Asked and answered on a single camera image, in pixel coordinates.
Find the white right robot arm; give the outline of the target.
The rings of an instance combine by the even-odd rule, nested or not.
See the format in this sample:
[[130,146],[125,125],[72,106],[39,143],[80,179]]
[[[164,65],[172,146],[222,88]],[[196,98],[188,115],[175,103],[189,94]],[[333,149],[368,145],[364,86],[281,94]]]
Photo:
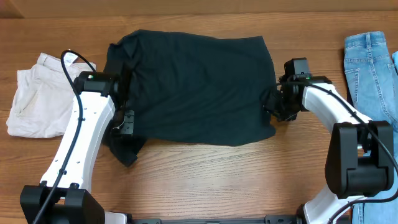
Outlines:
[[355,204],[397,198],[396,194],[375,198],[392,188],[397,173],[392,126],[361,114],[326,77],[304,74],[281,79],[266,90],[264,110],[278,121],[294,120],[298,112],[311,111],[331,134],[326,186],[302,207],[293,222],[335,223]]

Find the black t-shirt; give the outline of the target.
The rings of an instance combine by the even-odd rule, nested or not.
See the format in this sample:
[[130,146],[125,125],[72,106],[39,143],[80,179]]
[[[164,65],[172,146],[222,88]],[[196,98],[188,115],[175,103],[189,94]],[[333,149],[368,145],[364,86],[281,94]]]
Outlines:
[[241,146],[275,134],[263,108],[276,84],[274,64],[261,36],[137,30],[108,48],[104,71],[123,70],[131,75],[126,109],[134,126],[108,144],[125,166],[150,139]]

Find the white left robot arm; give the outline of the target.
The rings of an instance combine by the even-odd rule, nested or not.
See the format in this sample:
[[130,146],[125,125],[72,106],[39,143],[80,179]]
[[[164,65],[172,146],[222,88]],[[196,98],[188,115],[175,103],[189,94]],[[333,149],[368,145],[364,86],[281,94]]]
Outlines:
[[39,185],[25,185],[20,205],[28,223],[132,223],[128,213],[107,212],[91,195],[95,160],[107,129],[132,130],[124,116],[131,74],[81,72],[77,96],[58,151]]

